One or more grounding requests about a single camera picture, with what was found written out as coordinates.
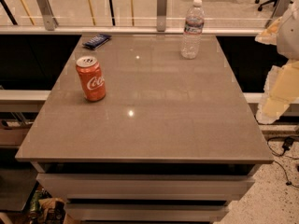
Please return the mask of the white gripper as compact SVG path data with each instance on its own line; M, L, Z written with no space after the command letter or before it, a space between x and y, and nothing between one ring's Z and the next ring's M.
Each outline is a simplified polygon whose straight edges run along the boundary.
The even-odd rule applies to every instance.
M278 53L288 59L282 67L272 66L258 103L256 119L261 124L278 120L290 104L299 98L299 5L293 2L282 17L255 36L255 41L276 45Z

